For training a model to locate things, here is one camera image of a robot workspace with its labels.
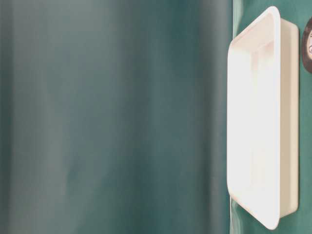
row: teal curtain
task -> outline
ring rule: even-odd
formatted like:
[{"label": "teal curtain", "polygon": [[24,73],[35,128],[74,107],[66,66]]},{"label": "teal curtain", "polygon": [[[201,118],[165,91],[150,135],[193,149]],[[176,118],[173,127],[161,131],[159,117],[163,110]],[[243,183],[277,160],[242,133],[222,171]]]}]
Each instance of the teal curtain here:
[{"label": "teal curtain", "polygon": [[0,0],[0,228],[227,234],[231,0]]},{"label": "teal curtain", "polygon": [[[296,24],[300,41],[304,28],[312,16],[310,0],[234,0],[233,36],[237,36],[269,6],[275,5],[281,17]],[[299,64],[299,208],[280,219],[277,229],[270,231],[241,208],[231,202],[231,234],[307,234],[312,232],[312,74]]]}]

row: green fabric backdrop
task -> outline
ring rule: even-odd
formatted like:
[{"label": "green fabric backdrop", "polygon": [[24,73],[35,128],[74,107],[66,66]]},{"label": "green fabric backdrop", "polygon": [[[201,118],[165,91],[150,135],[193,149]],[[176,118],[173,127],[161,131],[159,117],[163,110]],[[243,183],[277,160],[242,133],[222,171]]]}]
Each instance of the green fabric backdrop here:
[{"label": "green fabric backdrop", "polygon": [[[312,17],[310,0],[234,0],[233,36],[248,26],[266,8],[275,5],[281,17],[296,24],[302,32]],[[280,220],[278,228],[270,231],[256,221],[244,209],[232,201],[231,234],[307,234],[312,233],[312,74],[300,61],[299,94],[299,209]]]},{"label": "green fabric backdrop", "polygon": [[0,225],[227,234],[231,0],[0,0]]}]

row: dark round object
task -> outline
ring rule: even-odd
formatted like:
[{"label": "dark round object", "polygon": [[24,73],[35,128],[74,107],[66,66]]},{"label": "dark round object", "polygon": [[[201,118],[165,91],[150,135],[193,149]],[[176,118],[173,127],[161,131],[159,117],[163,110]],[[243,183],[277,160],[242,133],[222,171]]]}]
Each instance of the dark round object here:
[{"label": "dark round object", "polygon": [[308,51],[309,46],[307,43],[310,43],[310,32],[312,31],[312,18],[309,19],[301,40],[301,57],[302,62],[306,70],[310,73],[312,73],[312,53]]}]

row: green surface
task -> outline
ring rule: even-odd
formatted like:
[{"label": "green surface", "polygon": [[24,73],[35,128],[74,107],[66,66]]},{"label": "green surface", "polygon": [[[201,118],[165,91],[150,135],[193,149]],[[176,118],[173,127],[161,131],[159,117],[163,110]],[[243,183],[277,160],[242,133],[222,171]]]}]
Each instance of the green surface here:
[{"label": "green surface", "polygon": [[[301,41],[305,25],[312,16],[310,0],[234,0],[233,36],[240,33],[271,5],[279,9],[282,18],[298,26]],[[270,231],[232,201],[231,234],[312,233],[312,74],[305,70],[301,61],[299,82],[299,209],[280,219],[277,229]]]},{"label": "green surface", "polygon": [[231,0],[0,0],[0,232],[227,234]]}]

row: white plastic tray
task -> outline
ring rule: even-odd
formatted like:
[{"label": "white plastic tray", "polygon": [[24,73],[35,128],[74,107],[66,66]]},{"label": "white plastic tray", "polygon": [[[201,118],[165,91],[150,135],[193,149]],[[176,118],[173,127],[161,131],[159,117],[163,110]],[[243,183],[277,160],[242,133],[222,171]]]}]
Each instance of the white plastic tray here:
[{"label": "white plastic tray", "polygon": [[268,229],[298,207],[298,36],[272,6],[228,51],[228,190]]}]

